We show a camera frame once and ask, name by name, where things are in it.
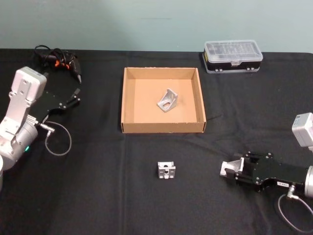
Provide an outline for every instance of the teal wall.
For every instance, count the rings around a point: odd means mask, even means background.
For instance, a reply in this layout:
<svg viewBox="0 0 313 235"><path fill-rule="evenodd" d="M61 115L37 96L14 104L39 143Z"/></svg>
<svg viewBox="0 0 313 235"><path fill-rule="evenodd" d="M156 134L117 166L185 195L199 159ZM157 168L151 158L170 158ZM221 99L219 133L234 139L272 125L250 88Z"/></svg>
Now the teal wall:
<svg viewBox="0 0 313 235"><path fill-rule="evenodd" d="M313 1L0 1L0 48L202 51L205 41L228 39L313 52Z"/></svg>

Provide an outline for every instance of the plastic storage case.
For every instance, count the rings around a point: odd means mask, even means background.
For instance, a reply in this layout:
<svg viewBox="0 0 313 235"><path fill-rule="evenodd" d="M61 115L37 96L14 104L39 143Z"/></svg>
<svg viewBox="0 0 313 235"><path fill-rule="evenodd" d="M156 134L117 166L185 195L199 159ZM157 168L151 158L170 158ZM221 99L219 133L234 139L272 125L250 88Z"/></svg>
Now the plastic storage case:
<svg viewBox="0 0 313 235"><path fill-rule="evenodd" d="M202 56L208 73L256 72L263 60L254 40L205 42Z"/></svg>

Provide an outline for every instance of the open cardboard box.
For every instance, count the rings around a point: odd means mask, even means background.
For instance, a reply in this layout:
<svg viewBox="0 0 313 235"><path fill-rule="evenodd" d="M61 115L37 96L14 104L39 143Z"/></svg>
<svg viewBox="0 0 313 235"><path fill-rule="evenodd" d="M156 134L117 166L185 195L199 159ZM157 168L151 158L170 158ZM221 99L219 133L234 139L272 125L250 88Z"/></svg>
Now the open cardboard box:
<svg viewBox="0 0 313 235"><path fill-rule="evenodd" d="M157 103L170 88L175 108ZM206 118L197 68L125 68L121 127L123 133L202 133Z"/></svg>

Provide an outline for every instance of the black tablecloth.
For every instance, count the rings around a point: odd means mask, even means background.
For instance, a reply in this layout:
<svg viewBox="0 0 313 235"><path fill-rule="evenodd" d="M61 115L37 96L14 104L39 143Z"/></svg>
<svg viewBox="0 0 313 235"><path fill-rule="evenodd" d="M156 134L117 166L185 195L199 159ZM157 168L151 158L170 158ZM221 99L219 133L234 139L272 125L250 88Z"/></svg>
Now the black tablecloth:
<svg viewBox="0 0 313 235"><path fill-rule="evenodd" d="M210 75L196 52L77 51L82 67L81 104L63 116L73 147L54 157L45 131L14 168L0 194L1 234L293 234L277 215L282 189L256 193L219 176L222 161L248 150L272 152L278 161L309 166L313 154L299 146L291 126L313 111L313 56L264 53L257 73ZM0 50L0 114L17 69L30 50ZM121 133L124 67L198 67L207 127L203 134ZM46 89L68 97L77 82L51 73ZM66 135L51 137L61 152ZM158 161L174 161L173 180L157 177ZM312 217L283 201L295 225Z"/></svg>

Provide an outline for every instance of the gray cable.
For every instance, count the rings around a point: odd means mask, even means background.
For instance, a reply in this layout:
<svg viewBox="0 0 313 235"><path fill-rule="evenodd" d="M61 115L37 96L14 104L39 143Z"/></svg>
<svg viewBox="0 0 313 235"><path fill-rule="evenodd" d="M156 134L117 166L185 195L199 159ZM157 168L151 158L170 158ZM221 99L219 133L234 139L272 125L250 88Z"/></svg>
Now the gray cable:
<svg viewBox="0 0 313 235"><path fill-rule="evenodd" d="M300 232L300 233L304 233L304 234L309 234L309 233L312 233L313 232L313 229L312 230L309 230L309 231L304 231L304 230L301 230L301 229L298 229L296 226L294 226L286 217L285 217L285 215L283 214L283 212L282 212L282 209L280 208L280 201L281 201L281 199L284 197L284 196L286 196L285 194L283 194L283 195L281 195L279 198L278 198L278 202L277 202L277 204L278 204L278 210L279 210L279 212L280 212L280 214L282 215L282 217L283 217L283 219L290 225L290 226L292 226L295 230L297 230L298 232ZM305 205L306 206L306 208L311 212L311 214L313 215L313 210L310 208L310 206L305 202L305 201L303 201L301 198L294 198L295 200L299 200L300 202L302 202L303 203L303 205Z"/></svg>
<svg viewBox="0 0 313 235"><path fill-rule="evenodd" d="M58 125L58 126L61 126L67 132L68 137L69 137L69 147L68 147L68 150L66 152L64 152L64 153L54 153L54 152L52 152L48 148L48 138L49 138L49 135L47 135L47 137L45 138L45 148L48 150L49 153L51 153L54 156L64 156L64 155L66 155L72 148L72 136L70 136L69 131L64 126L62 126L61 124L59 124L57 122L53 122L53 121L46 121L46 122L47 123L51 123L51 124L55 124L55 125Z"/></svg>

